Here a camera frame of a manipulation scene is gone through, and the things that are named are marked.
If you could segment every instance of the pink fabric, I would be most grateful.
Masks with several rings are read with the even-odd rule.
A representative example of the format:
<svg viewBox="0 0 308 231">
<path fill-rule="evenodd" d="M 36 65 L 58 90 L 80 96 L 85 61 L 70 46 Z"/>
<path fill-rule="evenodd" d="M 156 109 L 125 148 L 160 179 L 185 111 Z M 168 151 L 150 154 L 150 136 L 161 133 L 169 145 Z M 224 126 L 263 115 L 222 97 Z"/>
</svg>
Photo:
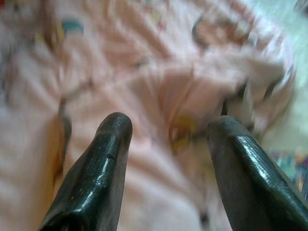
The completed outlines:
<svg viewBox="0 0 308 231">
<path fill-rule="evenodd" d="M 83 31 L 61 37 L 67 19 Z M 263 132 L 294 80 L 285 36 L 237 0 L 8 4 L 0 51 L 0 230 L 10 231 L 36 230 L 61 184 L 61 102 L 72 120 L 64 174 L 108 114 L 133 122 L 119 231 L 200 231 L 203 213 L 212 229 L 231 230 L 207 147 L 179 148 L 179 131 L 204 127 L 227 100 Z"/>
</svg>

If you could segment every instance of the blurry fabric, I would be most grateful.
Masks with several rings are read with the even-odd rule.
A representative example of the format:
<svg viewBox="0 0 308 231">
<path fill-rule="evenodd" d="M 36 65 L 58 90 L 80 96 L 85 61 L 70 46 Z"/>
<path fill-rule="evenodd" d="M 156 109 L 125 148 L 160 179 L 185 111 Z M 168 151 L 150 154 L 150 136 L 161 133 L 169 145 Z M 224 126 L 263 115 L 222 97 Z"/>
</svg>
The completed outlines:
<svg viewBox="0 0 308 231">
<path fill-rule="evenodd" d="M 0 7 L 0 230 L 36 230 L 112 112 L 132 120 L 119 231 L 231 230 L 207 147 L 221 114 L 255 134 L 294 82 L 283 32 L 239 0 L 21 0 Z"/>
</svg>

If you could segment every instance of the floor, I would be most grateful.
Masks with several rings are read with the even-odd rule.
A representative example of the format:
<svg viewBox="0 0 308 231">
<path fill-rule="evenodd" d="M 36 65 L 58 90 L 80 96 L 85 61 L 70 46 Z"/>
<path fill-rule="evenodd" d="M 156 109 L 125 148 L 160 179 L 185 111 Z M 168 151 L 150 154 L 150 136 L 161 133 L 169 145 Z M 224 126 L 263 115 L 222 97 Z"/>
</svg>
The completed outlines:
<svg viewBox="0 0 308 231">
<path fill-rule="evenodd" d="M 297 75 L 286 112 L 261 139 L 267 151 L 299 149 L 308 152 L 308 15 L 294 6 L 297 0 L 250 0 L 255 9 L 275 20 L 289 34 L 295 50 Z"/>
</svg>

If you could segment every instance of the wrinkled fabric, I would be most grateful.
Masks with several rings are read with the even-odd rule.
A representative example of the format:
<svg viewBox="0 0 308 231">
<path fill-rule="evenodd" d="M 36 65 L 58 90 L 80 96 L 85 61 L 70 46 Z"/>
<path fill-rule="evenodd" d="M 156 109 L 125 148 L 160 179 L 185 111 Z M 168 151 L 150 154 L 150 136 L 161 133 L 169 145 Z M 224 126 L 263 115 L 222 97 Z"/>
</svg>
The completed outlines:
<svg viewBox="0 0 308 231">
<path fill-rule="evenodd" d="M 0 6 L 0 230 L 36 230 L 101 121 L 133 123 L 119 231 L 231 230 L 206 143 L 227 105 L 256 134 L 287 106 L 285 35 L 237 0 L 25 0 Z M 65 132 L 72 122 L 62 163 Z"/>
</svg>

